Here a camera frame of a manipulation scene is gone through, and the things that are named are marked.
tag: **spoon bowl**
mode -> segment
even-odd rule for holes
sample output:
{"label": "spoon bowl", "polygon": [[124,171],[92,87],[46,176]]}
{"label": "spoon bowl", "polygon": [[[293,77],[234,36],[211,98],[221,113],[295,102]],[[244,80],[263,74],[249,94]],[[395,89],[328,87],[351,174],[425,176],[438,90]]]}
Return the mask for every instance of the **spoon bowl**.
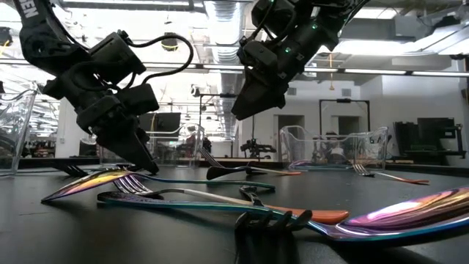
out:
{"label": "spoon bowl", "polygon": [[310,222],[310,226],[332,240],[344,242],[402,245],[441,240],[467,232],[469,187],[401,202],[336,225]]}

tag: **desk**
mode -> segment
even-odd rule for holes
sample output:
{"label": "desk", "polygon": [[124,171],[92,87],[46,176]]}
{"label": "desk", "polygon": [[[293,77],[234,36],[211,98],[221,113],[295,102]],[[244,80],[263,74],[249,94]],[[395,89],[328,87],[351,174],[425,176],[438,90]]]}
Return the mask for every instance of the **desk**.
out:
{"label": "desk", "polygon": [[[205,176],[206,169],[166,169],[161,177]],[[311,209],[345,209],[351,216],[469,184],[461,177],[388,172],[412,179],[428,179],[415,186],[369,178],[352,172],[311,172],[301,176],[261,175],[255,180],[275,184],[265,203]],[[233,180],[245,179],[240,173]],[[40,199],[74,179],[61,173],[22,174],[0,180],[1,264],[172,264],[249,263],[253,254],[242,250],[237,258],[233,226],[236,213],[193,210],[141,210],[98,205],[96,195],[115,190],[112,184],[42,205]],[[146,182],[153,189],[193,188],[241,198],[236,186],[207,187]],[[183,194],[167,199],[197,200]],[[256,263],[448,263],[467,261],[469,235],[419,246],[369,251],[331,248],[315,232],[302,230],[288,248],[259,246]]]}

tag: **orange fork handle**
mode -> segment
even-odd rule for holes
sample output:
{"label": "orange fork handle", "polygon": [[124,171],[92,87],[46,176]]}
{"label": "orange fork handle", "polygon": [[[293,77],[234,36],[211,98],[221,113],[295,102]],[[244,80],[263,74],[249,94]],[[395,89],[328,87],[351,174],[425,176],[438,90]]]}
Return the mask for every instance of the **orange fork handle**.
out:
{"label": "orange fork handle", "polygon": [[[292,211],[296,216],[300,216],[305,211],[305,209],[283,208],[272,205],[264,206],[266,208],[281,210],[284,212]],[[349,212],[345,210],[312,210],[312,212],[313,216],[311,217],[311,220],[322,224],[338,224],[349,216]]]}

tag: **white wall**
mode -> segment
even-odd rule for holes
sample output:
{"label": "white wall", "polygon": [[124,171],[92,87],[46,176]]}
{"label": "white wall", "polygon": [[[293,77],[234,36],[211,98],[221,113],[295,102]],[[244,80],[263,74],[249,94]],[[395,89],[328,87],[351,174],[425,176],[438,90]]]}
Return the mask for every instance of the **white wall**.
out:
{"label": "white wall", "polygon": [[76,124],[76,113],[67,99],[60,100],[56,158],[69,158],[80,153],[80,140],[87,135]]}
{"label": "white wall", "polygon": [[[446,69],[458,71],[457,63]],[[394,136],[394,122],[417,123],[419,117],[453,117],[456,124],[465,123],[466,102],[460,93],[459,78],[432,78],[411,76],[379,76],[361,87],[361,97],[371,101],[371,126],[390,128],[393,140],[389,152],[398,155]],[[467,149],[463,131],[464,148]],[[444,139],[442,144],[457,149],[456,139]],[[449,157],[452,166],[467,166],[467,160]]]}
{"label": "white wall", "polygon": [[216,158],[223,158],[225,155],[228,155],[228,157],[231,157],[231,153],[231,142],[212,142],[212,156]]}
{"label": "white wall", "polygon": [[[305,129],[311,133],[319,133],[320,131],[320,99],[337,99],[342,98],[341,89],[352,89],[352,99],[360,99],[360,87],[356,87],[352,81],[334,81],[335,90],[331,91],[330,82],[325,81],[318,84],[314,81],[294,81],[291,87],[297,88],[296,96],[287,96],[287,104],[283,109],[274,108],[259,113],[255,116],[254,137],[258,139],[259,144],[269,144],[275,147],[275,131],[274,116],[275,115],[303,115],[305,117]],[[252,117],[243,120],[240,129],[240,145],[245,144],[251,139]],[[244,157],[244,153],[238,149],[239,156]],[[276,156],[270,153],[263,155]]]}

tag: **iridescent spoon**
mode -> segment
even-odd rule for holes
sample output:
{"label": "iridescent spoon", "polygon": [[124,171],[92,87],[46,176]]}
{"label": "iridescent spoon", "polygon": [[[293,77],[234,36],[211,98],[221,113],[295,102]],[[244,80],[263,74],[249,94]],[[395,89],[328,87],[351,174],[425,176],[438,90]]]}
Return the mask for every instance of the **iridescent spoon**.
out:
{"label": "iridescent spoon", "polygon": [[[97,198],[115,205],[144,208],[230,210],[262,215],[273,212],[276,218],[285,214],[253,205],[164,201],[120,192],[102,193]],[[369,243],[370,246],[404,246],[443,240],[469,232],[469,187],[401,202],[336,225],[310,221],[306,228],[332,241]]]}

